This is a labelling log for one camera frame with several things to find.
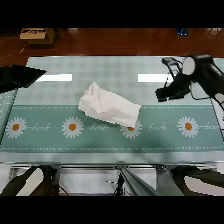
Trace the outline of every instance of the table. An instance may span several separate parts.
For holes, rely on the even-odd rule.
[[[29,127],[29,130],[33,129],[36,131],[36,133],[38,133],[38,130],[48,130],[49,127],[47,126],[47,119],[51,115],[60,117],[65,113],[68,113],[68,116],[70,116],[69,114],[71,113],[71,111],[74,114],[78,113],[78,111],[75,112],[75,110],[80,97],[84,94],[84,91],[89,87],[91,82],[95,81],[101,88],[117,93],[134,103],[141,104],[142,110],[150,109],[151,111],[153,111],[158,109],[166,109],[165,114],[167,115],[167,110],[169,110],[169,116],[172,116],[172,113],[179,113],[179,110],[183,111],[185,109],[188,111],[191,110],[190,113],[194,113],[194,111],[192,111],[192,108],[197,109],[197,113],[200,113],[202,115],[208,113],[208,119],[210,119],[209,121],[212,120],[212,122],[214,122],[214,125],[211,125],[211,127],[215,129],[212,132],[213,134],[211,134],[213,141],[215,141],[214,146],[206,145],[206,143],[206,146],[203,146],[205,148],[187,148],[186,145],[188,144],[188,142],[183,138],[184,140],[182,139],[182,141],[185,141],[185,147],[176,147],[174,145],[173,147],[169,146],[166,148],[164,146],[160,148],[146,148],[144,146],[144,148],[142,148],[142,150],[140,151],[137,151],[138,148],[135,148],[135,151],[132,151],[131,149],[130,152],[124,149],[124,153],[122,151],[117,152],[116,149],[114,149],[114,151],[112,150],[111,152],[105,153],[102,151],[101,147],[101,151],[99,153],[95,152],[93,149],[92,151],[86,150],[83,152],[71,151],[72,148],[71,146],[69,146],[68,152],[65,152],[61,146],[59,146],[58,148],[40,147],[38,149],[36,148],[36,146],[32,147],[30,146],[31,143],[28,144],[30,135],[24,134],[22,135],[22,137],[26,136],[27,139],[24,139],[24,145],[22,145],[21,141],[17,142],[22,145],[19,148],[16,148],[13,145],[13,141],[11,141],[11,139],[7,139],[6,136],[3,137],[0,148],[0,161],[18,163],[63,164],[180,164],[223,161],[222,158],[224,158],[224,147],[223,141],[221,142],[220,140],[221,131],[219,130],[215,114],[213,114],[213,105],[210,100],[195,101],[191,98],[190,94],[188,94],[184,99],[181,100],[172,100],[158,103],[155,96],[155,90],[157,88],[161,88],[163,86],[163,83],[138,82],[138,74],[147,73],[156,75],[164,73],[166,74],[168,72],[167,67],[161,63],[161,58],[162,57],[149,56],[31,57],[28,60],[27,66],[45,69],[47,70],[46,75],[72,74],[72,81],[36,82],[28,89],[19,89],[17,94],[16,92],[10,93],[10,96],[16,95],[12,113],[19,114],[18,116],[20,116],[21,114],[24,114],[25,111],[29,110],[31,111],[29,112],[29,119],[31,119],[32,116],[36,118],[37,116],[39,116],[38,114],[42,113],[41,116],[46,118],[46,125],[42,125],[41,127],[38,125],[34,125],[32,127]],[[175,58],[181,61],[183,60],[182,57]],[[223,59],[215,59],[215,62],[221,69],[223,69]],[[200,96],[201,94],[203,94],[203,90],[200,89],[199,86],[195,85],[194,94],[195,96]],[[7,113],[5,114],[5,116],[2,116],[1,119],[4,124],[6,124],[7,120],[6,115]],[[204,129],[208,129],[209,127],[209,125],[203,126]],[[174,140],[178,140],[180,136],[181,135],[178,135],[178,137],[175,137]],[[51,138],[55,138],[55,142],[57,141],[57,137],[55,137],[55,135],[52,135]],[[41,138],[39,140],[37,139],[35,138],[32,142],[39,141],[41,145]]]

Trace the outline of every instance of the brown box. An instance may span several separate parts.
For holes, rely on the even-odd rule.
[[[29,30],[42,30],[43,32],[28,33]],[[55,33],[53,28],[23,28],[20,39],[28,44],[53,44]]]

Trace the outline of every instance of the daisy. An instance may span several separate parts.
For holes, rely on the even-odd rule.
[[[26,127],[27,125],[25,119],[22,119],[22,117],[15,117],[7,123],[5,129],[6,135],[8,136],[8,138],[17,138],[18,136],[23,134],[23,131],[26,130]]]
[[[141,134],[140,130],[142,130],[142,125],[140,121],[137,121],[135,128],[127,128],[124,126],[121,126],[120,131],[123,131],[123,135],[125,135],[126,138],[135,138],[136,136],[139,136]]]
[[[66,135],[66,138],[75,138],[76,136],[82,134],[81,131],[83,130],[83,127],[84,125],[81,119],[79,119],[78,117],[69,117],[65,122],[63,122],[63,135]]]
[[[182,132],[182,135],[185,135],[185,137],[191,138],[194,136],[197,136],[198,132],[198,124],[194,120],[194,118],[190,117],[182,117],[178,121],[177,127],[178,130]]]

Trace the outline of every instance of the reddish brown floor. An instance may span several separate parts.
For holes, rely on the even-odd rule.
[[[53,46],[28,46],[17,34],[0,34],[0,66],[25,65],[30,56],[175,55],[209,53],[224,58],[224,31],[189,28],[178,36],[174,28],[79,28],[56,32]]]

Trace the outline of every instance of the napkin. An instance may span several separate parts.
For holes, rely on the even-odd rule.
[[[93,82],[80,98],[78,109],[86,116],[134,128],[141,105],[101,89]]]

